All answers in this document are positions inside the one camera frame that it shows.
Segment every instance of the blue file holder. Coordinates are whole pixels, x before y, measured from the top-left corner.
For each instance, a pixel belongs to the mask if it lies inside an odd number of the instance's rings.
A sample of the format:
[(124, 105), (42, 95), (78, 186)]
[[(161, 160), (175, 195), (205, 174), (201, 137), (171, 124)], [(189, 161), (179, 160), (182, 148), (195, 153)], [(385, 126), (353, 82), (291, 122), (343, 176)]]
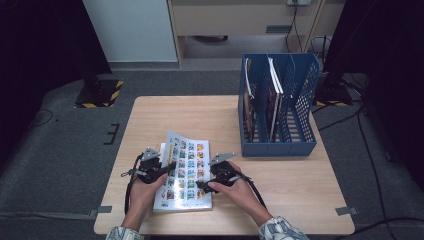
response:
[[(265, 121), (266, 98), (271, 83), (268, 57), (282, 79), (283, 103), (277, 116), (277, 134), (269, 141)], [(250, 59), (248, 79), (256, 112), (255, 134), (249, 141), (244, 120), (245, 64)], [(238, 115), (241, 152), (244, 157), (308, 156), (316, 145), (309, 115), (319, 76), (319, 63), (312, 53), (244, 54), (241, 69)]]

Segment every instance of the plaid sleeve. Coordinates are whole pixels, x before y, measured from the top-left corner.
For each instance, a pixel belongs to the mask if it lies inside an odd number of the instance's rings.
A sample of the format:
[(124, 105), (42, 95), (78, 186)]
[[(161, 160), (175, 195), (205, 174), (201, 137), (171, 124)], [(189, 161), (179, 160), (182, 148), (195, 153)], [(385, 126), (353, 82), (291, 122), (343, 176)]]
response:
[(259, 227), (261, 240), (308, 240), (299, 229), (294, 228), (283, 217), (275, 217)]
[(106, 240), (141, 240), (141, 236), (129, 228), (114, 227), (107, 234)]

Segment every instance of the white booklet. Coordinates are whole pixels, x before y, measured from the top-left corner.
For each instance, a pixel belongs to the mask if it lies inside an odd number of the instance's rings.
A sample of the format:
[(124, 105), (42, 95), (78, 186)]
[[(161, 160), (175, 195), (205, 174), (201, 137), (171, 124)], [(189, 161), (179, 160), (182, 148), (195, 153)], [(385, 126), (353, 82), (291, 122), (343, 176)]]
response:
[(156, 191), (153, 212), (212, 210), (212, 194), (205, 194), (196, 184), (211, 178), (208, 140), (188, 139), (168, 131), (161, 160), (162, 167), (176, 162), (176, 168)]
[(268, 141), (275, 142), (276, 140), (276, 129), (278, 124), (278, 113), (281, 107), (281, 101), (283, 97), (283, 90), (280, 85), (280, 80), (278, 79), (277, 72), (274, 68), (274, 61), (272, 58), (268, 58), (269, 62), (269, 71), (270, 71), (270, 83), (268, 87), (267, 94), (267, 104), (266, 104), (266, 125), (268, 131)]
[(255, 124), (256, 124), (256, 112), (253, 108), (252, 101), (255, 96), (252, 93), (252, 89), (249, 82), (249, 68), (251, 64), (251, 59), (246, 58), (244, 65), (244, 73), (246, 76), (246, 87), (243, 95), (243, 117), (246, 124), (247, 130), (247, 139), (249, 142), (253, 142), (255, 136)]

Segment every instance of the cable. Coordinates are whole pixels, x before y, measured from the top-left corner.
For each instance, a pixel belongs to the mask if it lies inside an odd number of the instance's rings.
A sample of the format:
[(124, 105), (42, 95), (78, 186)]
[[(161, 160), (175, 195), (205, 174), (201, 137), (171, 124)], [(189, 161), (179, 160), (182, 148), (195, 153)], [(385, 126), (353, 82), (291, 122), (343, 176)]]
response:
[(329, 106), (335, 106), (337, 103), (342, 103), (342, 102), (337, 101), (337, 102), (333, 102), (333, 103), (331, 103), (331, 104), (328, 104), (328, 105), (322, 106), (322, 107), (320, 107), (320, 108), (315, 109), (314, 111), (312, 111), (312, 113), (316, 113), (316, 112), (318, 112), (318, 111), (321, 111), (322, 109), (324, 109), (324, 108), (326, 108), (326, 107), (329, 107)]
[(347, 120), (354, 118), (356, 115), (358, 115), (362, 111), (363, 108), (364, 108), (364, 105), (362, 104), (361, 107), (354, 114), (352, 114), (350, 116), (347, 116), (347, 117), (345, 117), (343, 119), (340, 119), (340, 120), (338, 120), (336, 122), (333, 122), (331, 124), (328, 124), (327, 126), (324, 126), (322, 128), (318, 128), (318, 131), (323, 131), (323, 130), (325, 130), (327, 128), (330, 128), (330, 127), (332, 127), (332, 126), (334, 126), (336, 124), (339, 124), (339, 123), (342, 123), (342, 122), (346, 122)]
[[(325, 108), (325, 107), (326, 107), (326, 106), (324, 106), (324, 107), (322, 107), (322, 108), (319, 108), (319, 109), (315, 110), (315, 112), (316, 112), (316, 111), (318, 111), (318, 110), (321, 110), (321, 109), (323, 109), (323, 108)], [(362, 229), (356, 230), (356, 231), (355, 231), (354, 233), (352, 233), (351, 235), (338, 237), (338, 238), (336, 238), (336, 239), (338, 240), (338, 239), (342, 239), (342, 238), (345, 238), (345, 237), (349, 237), (349, 236), (352, 236), (352, 235), (354, 235), (354, 234), (358, 234), (358, 233), (360, 233), (360, 232), (364, 232), (364, 231), (367, 231), (367, 230), (369, 230), (369, 229), (372, 229), (372, 228), (374, 228), (374, 227), (376, 227), (376, 226), (379, 226), (379, 225), (381, 225), (381, 224), (385, 224), (385, 225), (386, 225), (386, 228), (387, 228), (387, 230), (388, 230), (388, 232), (389, 232), (389, 234), (390, 234), (390, 236), (392, 237), (392, 239), (396, 240), (397, 238), (396, 238), (396, 236), (394, 235), (394, 233), (393, 233), (393, 231), (392, 231), (392, 229), (391, 229), (391, 226), (390, 226), (390, 224), (389, 224), (390, 222), (393, 222), (393, 221), (405, 221), (405, 220), (409, 220), (409, 221), (419, 221), (419, 222), (423, 222), (423, 223), (424, 223), (424, 219), (420, 219), (420, 218), (412, 218), (412, 217), (387, 218), (386, 208), (385, 208), (385, 205), (384, 205), (384, 200), (383, 200), (383, 195), (382, 195), (382, 191), (381, 191), (381, 186), (380, 186), (380, 181), (379, 181), (379, 178), (378, 178), (377, 170), (376, 170), (375, 163), (374, 163), (374, 160), (373, 160), (373, 158), (372, 158), (371, 151), (370, 151), (370, 149), (369, 149), (369, 145), (368, 145), (368, 142), (367, 142), (367, 140), (366, 140), (366, 137), (365, 137), (365, 134), (364, 134), (364, 131), (363, 131), (363, 128), (362, 128), (362, 124), (361, 124), (360, 113), (361, 113), (361, 111), (362, 111), (363, 107), (364, 107), (364, 105), (362, 105), (362, 106), (359, 108), (359, 110), (358, 110), (358, 111), (356, 111), (353, 115), (351, 115), (351, 116), (349, 116), (349, 117), (346, 117), (346, 118), (344, 118), (344, 119), (341, 119), (341, 120), (339, 120), (339, 121), (337, 121), (337, 122), (334, 122), (334, 123), (332, 123), (332, 124), (329, 124), (329, 125), (327, 125), (327, 126), (325, 126), (325, 127), (321, 128), (320, 130), (327, 129), (327, 128), (331, 127), (331, 126), (334, 126), (334, 125), (335, 125), (335, 124), (337, 124), (337, 123), (344, 122), (344, 121), (346, 121), (346, 120), (348, 120), (348, 119), (353, 118), (354, 116), (357, 116), (358, 126), (359, 126), (359, 129), (360, 129), (360, 132), (361, 132), (361, 137), (362, 137), (362, 140), (364, 141), (364, 144), (365, 144), (365, 147), (366, 147), (366, 150), (367, 150), (367, 154), (368, 154), (368, 158), (369, 158), (369, 160), (370, 160), (370, 163), (371, 163), (371, 166), (372, 166), (372, 169), (373, 169), (373, 173), (374, 173), (374, 177), (375, 177), (375, 181), (376, 181), (376, 185), (377, 185), (377, 190), (378, 190), (378, 195), (379, 195), (380, 206), (381, 206), (381, 210), (382, 210), (382, 213), (383, 213), (383, 219), (384, 219), (384, 220), (379, 221), (379, 222), (376, 222), (376, 223), (374, 223), (374, 224), (371, 224), (370, 226), (364, 227), (364, 228), (362, 228)]]
[(291, 23), (291, 25), (290, 25), (290, 31), (287, 33), (287, 35), (286, 35), (286, 37), (285, 37), (285, 41), (286, 41), (286, 48), (287, 48), (287, 51), (288, 51), (289, 53), (291, 53), (291, 51), (290, 51), (290, 48), (289, 48), (288, 37), (289, 37), (289, 34), (290, 34), (291, 29), (293, 28), (293, 26), (294, 26), (294, 30), (295, 30), (295, 32), (296, 32), (297, 40), (299, 41), (299, 47), (300, 47), (300, 49), (302, 50), (302, 43), (300, 42), (299, 33), (297, 32), (297, 26), (296, 26), (296, 15), (297, 15), (297, 6), (298, 6), (297, 0), (293, 0), (293, 3), (294, 3), (294, 15), (293, 15), (293, 20), (292, 20), (292, 23)]
[(258, 198), (259, 202), (262, 204), (262, 206), (265, 207), (265, 209), (267, 209), (266, 205), (265, 205), (265, 201), (263, 200), (261, 194), (259, 193), (258, 189), (255, 187), (255, 184), (253, 183), (252, 180), (250, 180), (250, 177), (244, 175), (243, 173), (233, 169), (233, 171), (239, 175), (241, 177), (241, 179), (243, 179), (244, 181), (246, 181), (247, 183), (249, 183), (250, 187), (252, 188), (253, 192), (255, 193), (256, 197)]
[(0, 213), (0, 218), (46, 218), (61, 220), (95, 220), (96, 216), (73, 213), (16, 212)]
[(144, 155), (144, 153), (141, 153), (141, 155), (139, 155), (135, 159), (134, 166), (131, 170), (129, 170), (127, 173), (121, 174), (121, 177), (126, 176), (127, 174), (131, 175), (130, 181), (128, 182), (127, 189), (125, 191), (125, 200), (124, 200), (124, 213), (125, 213), (125, 215), (127, 215), (128, 208), (130, 206), (130, 194), (131, 194), (132, 185), (134, 184), (135, 180), (137, 180), (137, 177), (134, 177), (134, 173), (135, 173), (135, 171), (137, 171), (137, 163), (143, 157), (143, 155)]
[(389, 222), (396, 222), (396, 221), (418, 221), (418, 222), (423, 222), (424, 223), (424, 219), (420, 219), (420, 218), (412, 218), (412, 217), (389, 218), (389, 219), (386, 219), (386, 220), (382, 220), (382, 221), (378, 221), (376, 223), (373, 223), (373, 224), (371, 224), (371, 225), (369, 225), (367, 227), (363, 227), (361, 229), (358, 229), (358, 230), (356, 230), (354, 233), (352, 233), (350, 235), (337, 237), (334, 240), (340, 240), (342, 238), (347, 238), (347, 237), (353, 236), (355, 234), (358, 234), (358, 233), (365, 232), (365, 231), (368, 231), (370, 229), (373, 229), (373, 228), (375, 228), (377, 226), (380, 226), (381, 224), (386, 224), (386, 223), (389, 223)]
[(374, 159), (372, 158), (372, 155), (371, 155), (371, 152), (370, 152), (370, 149), (369, 149), (369, 146), (368, 146), (367, 139), (365, 138), (364, 130), (363, 130), (362, 124), (361, 124), (361, 117), (360, 117), (360, 114), (359, 113), (357, 115), (357, 120), (358, 120), (359, 130), (361, 131), (362, 140), (364, 141), (365, 148), (367, 149), (368, 158), (370, 160), (370, 163), (371, 163), (371, 166), (372, 166), (372, 169), (373, 169), (373, 172), (374, 172), (374, 178), (375, 178), (375, 182), (377, 184), (378, 196), (379, 196), (379, 199), (380, 199), (381, 211), (383, 212), (383, 218), (384, 218), (384, 221), (386, 221), (386, 227), (387, 227), (387, 230), (390, 233), (390, 236), (393, 239), (396, 239), (395, 235), (392, 232), (392, 229), (390, 227), (390, 224), (387, 222), (387, 219), (388, 218), (387, 218), (387, 213), (386, 213), (386, 207), (384, 206), (383, 194), (381, 192), (380, 180), (378, 178), (377, 169), (375, 168)]
[[(317, 51), (315, 51), (314, 43), (315, 43), (315, 39), (318, 39), (318, 38), (322, 38), (324, 40), (323, 40), (323, 46), (322, 46), (321, 51), (317, 52)], [(314, 53), (316, 57), (321, 57), (321, 61), (322, 61), (323, 65), (325, 64), (325, 54), (327, 54), (327, 52), (328, 52), (328, 50), (326, 50), (327, 41), (329, 42), (329, 44), (331, 44), (331, 38), (327, 37), (327, 35), (316, 36), (316, 37), (313, 37), (311, 39), (312, 53)]]
[(349, 80), (347, 80), (345, 76), (342, 76), (342, 80), (340, 82), (344, 83), (346, 86), (353, 89), (356, 92), (356, 94), (358, 94), (359, 97), (362, 98), (362, 95), (364, 95), (364, 92), (365, 92), (364, 89), (362, 87), (358, 87), (357, 85), (349, 82)]
[(39, 123), (39, 124), (31, 124), (31, 125), (29, 125), (28, 126), (28, 128), (27, 129), (30, 129), (30, 128), (32, 128), (32, 127), (39, 127), (39, 126), (43, 126), (44, 124), (46, 124), (46, 123), (48, 123), (48, 122), (50, 122), (50, 120), (52, 120), (52, 118), (53, 118), (53, 112), (52, 111), (50, 111), (50, 110), (48, 110), (48, 109), (40, 109), (40, 111), (39, 112), (41, 112), (41, 111), (46, 111), (46, 112), (48, 112), (48, 113), (50, 113), (50, 117), (49, 117), (49, 119), (47, 119), (46, 121), (44, 121), (44, 122), (42, 122), (42, 123)]

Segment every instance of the wall socket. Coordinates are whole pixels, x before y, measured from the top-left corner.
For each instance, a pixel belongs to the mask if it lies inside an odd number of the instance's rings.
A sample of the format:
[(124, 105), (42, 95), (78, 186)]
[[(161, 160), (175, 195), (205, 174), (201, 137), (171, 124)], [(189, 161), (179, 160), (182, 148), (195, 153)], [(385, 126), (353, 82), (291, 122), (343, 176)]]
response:
[(311, 5), (311, 0), (287, 0), (289, 6), (308, 6)]

